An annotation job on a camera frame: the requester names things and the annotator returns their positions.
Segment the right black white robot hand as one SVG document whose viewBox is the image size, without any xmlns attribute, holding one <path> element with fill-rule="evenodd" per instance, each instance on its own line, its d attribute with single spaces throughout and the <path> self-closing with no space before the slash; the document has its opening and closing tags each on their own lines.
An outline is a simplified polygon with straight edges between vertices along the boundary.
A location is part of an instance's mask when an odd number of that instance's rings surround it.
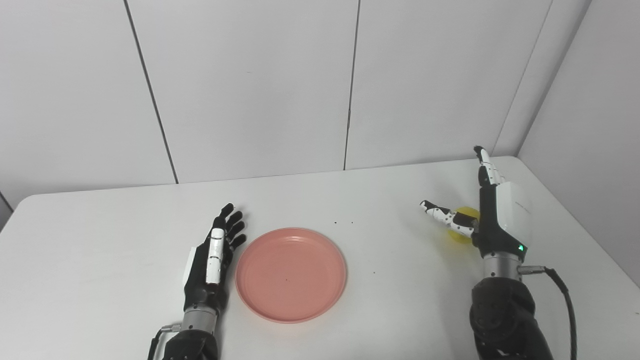
<svg viewBox="0 0 640 360">
<path fill-rule="evenodd" d="M 420 207 L 448 230 L 471 239 L 482 257 L 505 253 L 523 263 L 532 239 L 530 198 L 521 186 L 505 179 L 482 146 L 473 150 L 479 162 L 478 217 L 428 200 Z"/>
</svg>

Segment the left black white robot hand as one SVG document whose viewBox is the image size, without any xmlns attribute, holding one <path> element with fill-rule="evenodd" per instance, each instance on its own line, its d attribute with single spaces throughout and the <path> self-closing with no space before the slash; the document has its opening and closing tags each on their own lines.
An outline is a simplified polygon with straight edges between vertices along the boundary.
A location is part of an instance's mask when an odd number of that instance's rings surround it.
<svg viewBox="0 0 640 360">
<path fill-rule="evenodd" d="M 214 218 L 205 240 L 195 247 L 183 285 L 183 309 L 207 306 L 217 313 L 226 309 L 227 274 L 237 248 L 247 241 L 243 212 L 227 203 Z"/>
</svg>

